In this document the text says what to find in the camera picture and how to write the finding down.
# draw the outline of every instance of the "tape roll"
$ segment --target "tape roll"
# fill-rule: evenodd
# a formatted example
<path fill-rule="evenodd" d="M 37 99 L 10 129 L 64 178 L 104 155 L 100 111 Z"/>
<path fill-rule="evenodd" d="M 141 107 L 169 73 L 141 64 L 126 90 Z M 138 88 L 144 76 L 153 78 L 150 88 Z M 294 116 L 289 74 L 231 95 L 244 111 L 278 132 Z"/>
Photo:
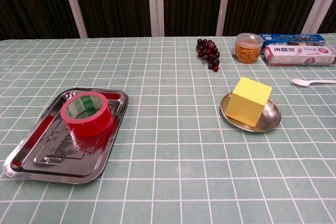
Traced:
<path fill-rule="evenodd" d="M 111 125 L 112 114 L 106 97 L 97 92 L 82 92 L 66 101 L 61 118 L 69 132 L 78 137 L 97 135 Z"/>

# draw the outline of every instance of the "clear plastic jar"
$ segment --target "clear plastic jar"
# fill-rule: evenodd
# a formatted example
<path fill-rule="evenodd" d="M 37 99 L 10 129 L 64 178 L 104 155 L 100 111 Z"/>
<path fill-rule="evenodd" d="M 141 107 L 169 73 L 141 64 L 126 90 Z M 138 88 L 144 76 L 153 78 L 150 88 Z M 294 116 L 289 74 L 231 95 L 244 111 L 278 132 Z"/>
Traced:
<path fill-rule="evenodd" d="M 238 34 L 234 54 L 241 63 L 255 63 L 258 60 L 263 43 L 264 40 L 259 35 L 250 33 Z"/>

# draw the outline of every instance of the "blue box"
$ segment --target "blue box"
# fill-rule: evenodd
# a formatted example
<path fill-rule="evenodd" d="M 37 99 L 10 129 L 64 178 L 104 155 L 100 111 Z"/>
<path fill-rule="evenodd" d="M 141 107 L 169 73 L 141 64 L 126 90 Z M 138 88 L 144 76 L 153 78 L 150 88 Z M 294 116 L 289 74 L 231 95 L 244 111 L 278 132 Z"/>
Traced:
<path fill-rule="evenodd" d="M 264 43 L 261 54 L 268 45 L 324 46 L 325 39 L 319 34 L 259 34 Z"/>

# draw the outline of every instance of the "toothpaste box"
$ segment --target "toothpaste box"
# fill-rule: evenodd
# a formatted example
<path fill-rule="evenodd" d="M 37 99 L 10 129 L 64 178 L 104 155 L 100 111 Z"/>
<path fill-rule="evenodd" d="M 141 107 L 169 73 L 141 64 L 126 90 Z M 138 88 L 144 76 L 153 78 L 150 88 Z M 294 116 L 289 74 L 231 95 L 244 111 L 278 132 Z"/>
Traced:
<path fill-rule="evenodd" d="M 264 39 L 261 54 L 264 53 L 268 45 L 324 46 L 326 43 L 325 39 L 319 34 L 260 34 L 260 36 Z"/>
<path fill-rule="evenodd" d="M 328 47 L 269 45 L 265 57 L 270 66 L 330 65 L 336 56 Z"/>

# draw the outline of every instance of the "dark curtain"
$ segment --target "dark curtain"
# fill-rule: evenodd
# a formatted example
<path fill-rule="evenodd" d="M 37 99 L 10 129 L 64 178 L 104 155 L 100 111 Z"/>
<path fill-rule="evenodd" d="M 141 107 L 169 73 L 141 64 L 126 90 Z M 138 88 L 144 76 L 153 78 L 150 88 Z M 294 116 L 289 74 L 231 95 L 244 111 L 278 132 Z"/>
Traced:
<path fill-rule="evenodd" d="M 224 36 L 299 34 L 315 0 L 228 0 Z"/>
<path fill-rule="evenodd" d="M 333 0 L 329 10 L 324 17 L 318 33 L 336 33 L 336 0 Z"/>
<path fill-rule="evenodd" d="M 164 0 L 165 36 L 216 34 L 221 0 Z"/>
<path fill-rule="evenodd" d="M 78 0 L 89 37 L 151 36 L 149 0 Z"/>
<path fill-rule="evenodd" d="M 0 40 L 78 37 L 68 0 L 0 0 Z"/>

